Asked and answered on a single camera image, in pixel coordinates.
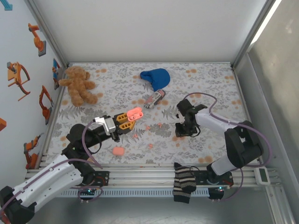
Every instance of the blue beanie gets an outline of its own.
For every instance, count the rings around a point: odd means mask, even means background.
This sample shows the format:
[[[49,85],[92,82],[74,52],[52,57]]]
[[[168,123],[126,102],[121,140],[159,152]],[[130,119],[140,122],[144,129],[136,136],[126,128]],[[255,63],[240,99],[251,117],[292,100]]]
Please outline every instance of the blue beanie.
[[[140,73],[140,78],[151,83],[154,91],[162,89],[170,82],[170,76],[165,69],[154,69],[151,71],[143,71]]]

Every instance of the pink object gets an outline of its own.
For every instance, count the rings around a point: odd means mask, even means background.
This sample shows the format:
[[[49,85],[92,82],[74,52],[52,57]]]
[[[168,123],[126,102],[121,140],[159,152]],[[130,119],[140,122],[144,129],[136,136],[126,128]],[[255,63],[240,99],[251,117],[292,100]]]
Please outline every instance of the pink object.
[[[143,117],[142,108],[136,107],[127,112],[128,121],[137,120]]]
[[[114,147],[112,150],[113,155],[124,155],[125,154],[125,149],[123,147]]]

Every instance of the floral tablecloth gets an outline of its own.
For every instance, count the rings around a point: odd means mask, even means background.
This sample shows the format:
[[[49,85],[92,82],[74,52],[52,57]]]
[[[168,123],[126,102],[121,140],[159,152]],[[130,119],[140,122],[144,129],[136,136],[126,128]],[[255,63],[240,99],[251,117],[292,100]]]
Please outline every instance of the floral tablecloth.
[[[225,141],[213,131],[201,127],[196,138],[176,138],[178,122],[176,105],[190,92],[206,92],[215,95],[218,103],[214,112],[234,120],[243,121],[236,81],[228,63],[78,63],[91,73],[89,80],[96,83],[91,90],[99,98],[96,105],[83,104],[74,107],[67,89],[51,137],[47,162],[51,162],[69,143],[66,139],[70,128],[77,123],[86,125],[95,117],[114,116],[140,106],[144,117],[137,120],[129,134],[121,141],[103,142],[102,149],[94,155],[100,163],[210,163],[226,154]],[[140,79],[140,72],[156,68],[166,69],[171,81],[164,88],[166,96],[153,109],[143,107],[153,93],[151,84]],[[192,104],[211,105],[213,99],[200,94],[189,97]],[[114,156],[113,147],[124,147],[123,156]]]

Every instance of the brown teddy bear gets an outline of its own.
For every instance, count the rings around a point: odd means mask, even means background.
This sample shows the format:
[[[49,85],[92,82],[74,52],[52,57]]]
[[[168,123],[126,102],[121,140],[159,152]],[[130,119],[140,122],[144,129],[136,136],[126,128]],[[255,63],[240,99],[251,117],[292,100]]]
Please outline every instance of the brown teddy bear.
[[[98,98],[96,95],[86,91],[95,88],[95,83],[87,81],[90,77],[90,73],[85,71],[80,66],[69,67],[65,70],[69,79],[59,80],[59,85],[67,86],[69,95],[71,96],[71,102],[74,106],[81,106],[84,101],[89,104],[96,104]]]

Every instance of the sock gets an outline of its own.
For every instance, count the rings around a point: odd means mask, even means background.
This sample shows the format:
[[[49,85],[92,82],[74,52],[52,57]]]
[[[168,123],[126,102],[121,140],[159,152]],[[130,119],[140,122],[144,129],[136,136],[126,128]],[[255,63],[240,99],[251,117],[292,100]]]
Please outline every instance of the sock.
[[[144,106],[148,109],[153,108],[161,99],[164,98],[165,94],[164,90],[157,90],[145,101]]]
[[[175,162],[175,178],[173,186],[173,198],[175,202],[189,203],[191,193],[196,190],[195,177],[190,173],[190,168],[183,167]]]

